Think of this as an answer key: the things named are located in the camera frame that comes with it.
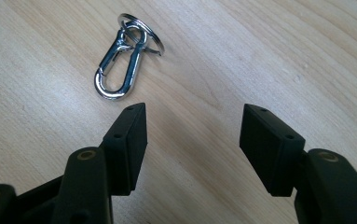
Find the carabiner spring clip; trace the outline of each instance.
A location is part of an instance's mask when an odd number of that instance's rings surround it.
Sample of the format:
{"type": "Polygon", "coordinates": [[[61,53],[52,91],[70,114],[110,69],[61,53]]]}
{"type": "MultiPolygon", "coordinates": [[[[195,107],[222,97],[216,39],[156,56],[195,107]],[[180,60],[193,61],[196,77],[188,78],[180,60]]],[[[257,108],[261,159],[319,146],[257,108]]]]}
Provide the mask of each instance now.
{"type": "Polygon", "coordinates": [[[117,21],[121,26],[117,31],[117,38],[103,57],[94,76],[94,86],[96,87],[97,92],[105,99],[113,101],[123,98],[132,90],[138,73],[142,53],[144,51],[155,53],[159,56],[164,53],[164,46],[160,39],[145,23],[126,13],[121,14],[117,18],[117,21]],[[139,39],[133,34],[131,31],[132,29],[136,29],[139,32],[139,39]],[[149,37],[155,41],[158,50],[151,49],[147,46],[149,37]],[[135,43],[135,46],[128,44],[127,38],[131,39],[132,42],[135,43]],[[107,74],[120,53],[131,50],[132,54],[130,56],[129,66],[122,86],[117,91],[109,91],[105,87],[107,74]]]}

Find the tabletop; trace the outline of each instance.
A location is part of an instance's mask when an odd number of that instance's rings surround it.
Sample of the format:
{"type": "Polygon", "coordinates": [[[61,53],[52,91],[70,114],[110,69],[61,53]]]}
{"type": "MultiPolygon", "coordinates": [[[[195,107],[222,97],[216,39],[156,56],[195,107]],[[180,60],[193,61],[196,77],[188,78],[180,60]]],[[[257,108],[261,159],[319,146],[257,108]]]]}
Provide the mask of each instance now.
{"type": "Polygon", "coordinates": [[[21,194],[62,175],[140,102],[148,145],[136,190],[113,197],[116,223],[297,223],[295,193],[271,197],[239,147],[243,106],[357,170],[357,1],[0,0],[0,183],[21,194]],[[165,53],[144,53],[135,88],[112,102],[93,78],[121,13],[165,53]]]}

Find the light wood surface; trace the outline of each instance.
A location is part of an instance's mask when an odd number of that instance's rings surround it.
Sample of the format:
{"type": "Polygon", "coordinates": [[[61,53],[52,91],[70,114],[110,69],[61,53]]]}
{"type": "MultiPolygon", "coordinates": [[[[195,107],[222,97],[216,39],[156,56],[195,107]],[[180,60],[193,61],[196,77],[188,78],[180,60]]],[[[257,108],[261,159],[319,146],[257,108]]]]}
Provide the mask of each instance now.
{"type": "Polygon", "coordinates": [[[294,196],[268,195],[239,148],[243,105],[357,170],[357,1],[0,0],[0,183],[20,194],[61,175],[139,102],[149,144],[137,190],[113,198],[116,223],[296,223],[294,196]],[[123,12],[166,52],[110,102],[93,76],[123,12]]]}

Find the screw hole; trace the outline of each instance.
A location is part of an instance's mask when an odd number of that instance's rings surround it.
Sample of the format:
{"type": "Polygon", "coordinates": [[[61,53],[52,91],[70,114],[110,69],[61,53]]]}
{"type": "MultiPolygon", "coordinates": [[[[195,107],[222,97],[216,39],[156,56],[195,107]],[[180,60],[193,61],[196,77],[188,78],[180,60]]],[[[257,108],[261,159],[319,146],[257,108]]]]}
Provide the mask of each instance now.
{"type": "Polygon", "coordinates": [[[326,161],[331,161],[331,162],[338,161],[338,157],[332,153],[329,153],[329,152],[323,151],[323,152],[320,152],[318,155],[326,161]]]}
{"type": "Polygon", "coordinates": [[[86,161],[86,160],[90,160],[95,155],[96,155],[96,151],[88,150],[88,151],[83,151],[83,152],[79,153],[76,158],[79,159],[80,161],[86,161]]]}

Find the key ring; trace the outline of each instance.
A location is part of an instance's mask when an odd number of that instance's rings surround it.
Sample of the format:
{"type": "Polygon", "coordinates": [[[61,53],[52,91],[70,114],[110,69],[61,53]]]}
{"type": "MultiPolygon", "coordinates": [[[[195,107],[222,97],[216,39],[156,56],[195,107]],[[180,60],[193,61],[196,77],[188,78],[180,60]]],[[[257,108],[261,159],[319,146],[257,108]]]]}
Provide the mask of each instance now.
{"type": "Polygon", "coordinates": [[[120,21],[122,27],[117,31],[116,40],[103,57],[103,60],[100,62],[99,68],[94,75],[94,86],[97,92],[108,100],[121,99],[132,90],[135,78],[138,73],[139,64],[142,59],[143,51],[156,53],[160,56],[164,52],[164,46],[160,39],[147,25],[145,25],[145,23],[133,17],[132,15],[125,13],[121,14],[118,17],[118,20],[120,21]],[[141,34],[140,39],[135,37],[130,29],[137,29],[141,34]],[[135,46],[128,44],[126,37],[135,42],[135,46]],[[148,37],[151,37],[155,41],[158,46],[158,50],[151,49],[147,46],[148,37]],[[108,72],[111,70],[118,56],[122,52],[132,49],[133,53],[130,56],[129,66],[126,71],[126,76],[122,86],[117,91],[109,91],[104,85],[108,72]]]}
{"type": "Polygon", "coordinates": [[[117,22],[126,31],[126,35],[135,43],[138,43],[139,40],[137,37],[135,37],[135,35],[132,33],[132,31],[130,31],[129,27],[127,26],[127,22],[125,22],[125,21],[135,23],[140,28],[140,30],[145,31],[155,41],[155,44],[158,46],[158,50],[146,47],[145,51],[148,51],[148,52],[151,52],[154,54],[158,54],[159,56],[163,55],[163,53],[164,53],[163,43],[161,43],[158,36],[152,31],[151,28],[149,28],[149,26],[147,26],[145,23],[143,23],[142,21],[140,21],[139,19],[137,19],[136,17],[134,17],[130,14],[127,14],[127,13],[120,14],[120,16],[117,18],[117,22]]]}

